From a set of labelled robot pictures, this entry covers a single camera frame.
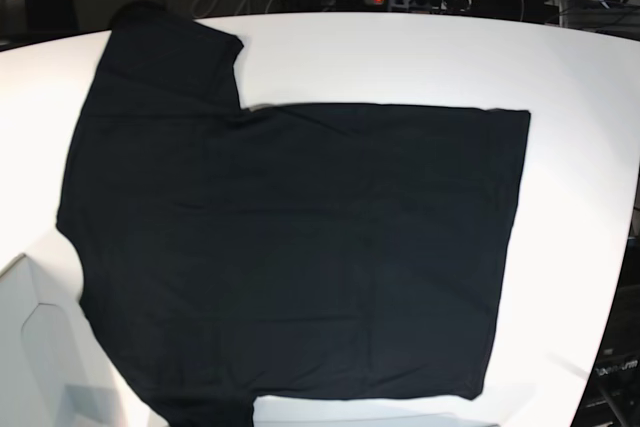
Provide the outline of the black T-shirt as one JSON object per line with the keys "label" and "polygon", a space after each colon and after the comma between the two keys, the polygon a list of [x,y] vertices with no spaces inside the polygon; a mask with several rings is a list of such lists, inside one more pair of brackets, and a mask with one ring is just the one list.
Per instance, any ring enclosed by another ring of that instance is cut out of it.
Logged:
{"label": "black T-shirt", "polygon": [[267,395],[477,398],[530,114],[251,111],[242,47],[146,5],[114,20],[56,222],[111,362],[172,426],[249,426]]}

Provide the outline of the black power strip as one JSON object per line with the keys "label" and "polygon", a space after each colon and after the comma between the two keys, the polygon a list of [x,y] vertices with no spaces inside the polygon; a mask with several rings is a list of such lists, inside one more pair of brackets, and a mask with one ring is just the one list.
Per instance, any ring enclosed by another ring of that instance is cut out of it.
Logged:
{"label": "black power strip", "polygon": [[464,14],[471,10],[472,0],[340,0],[336,6],[343,10]]}

